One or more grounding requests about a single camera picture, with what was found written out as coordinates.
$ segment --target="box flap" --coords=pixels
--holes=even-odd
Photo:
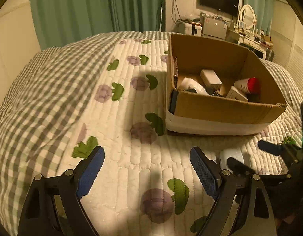
[[[172,56],[177,57],[179,72],[200,75],[213,69],[219,77],[236,78],[248,49],[233,43],[184,34],[171,35]]]
[[[259,96],[251,96],[250,101],[266,104],[286,104],[286,100],[270,72],[260,59],[252,51],[249,51],[237,80],[251,77],[258,78],[261,94]]]

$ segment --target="wall-mounted tv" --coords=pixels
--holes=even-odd
[[[200,0],[200,5],[205,5],[232,16],[237,16],[239,0]]]

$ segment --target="red cap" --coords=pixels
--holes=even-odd
[[[251,94],[259,94],[260,93],[260,83],[259,80],[255,77],[249,78],[247,83],[248,90]]]

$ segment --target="white quilt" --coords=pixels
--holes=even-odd
[[[61,161],[58,175],[97,143],[104,148],[104,164],[81,200],[101,236],[195,235],[193,224],[208,214],[213,199],[191,166],[193,146],[212,160],[223,149],[239,148],[260,174],[280,174],[286,172],[282,159],[260,151],[258,140],[281,143],[292,136],[301,145],[301,120],[290,106],[255,136],[168,135],[167,50],[167,40],[116,45]],[[230,228],[229,221],[224,234]]]

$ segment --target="electrical wires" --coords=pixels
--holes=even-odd
[[[225,21],[225,22],[227,22],[227,23],[230,23],[231,21],[233,21],[233,16],[231,17],[231,20],[230,21],[227,21],[227,20],[224,20],[224,12],[222,11],[222,16],[221,16],[221,20],[222,21]]]
[[[179,15],[179,18],[177,18],[177,15],[176,15],[176,9],[175,9],[175,6],[177,8],[177,12],[178,12],[178,15]],[[182,19],[181,16],[180,16],[180,12],[179,12],[179,9],[178,9],[178,6],[177,6],[177,0],[172,0],[172,11],[171,11],[171,19],[173,21],[173,23],[175,23],[176,25],[180,25],[181,23],[183,22],[190,22],[191,20],[189,19]]]

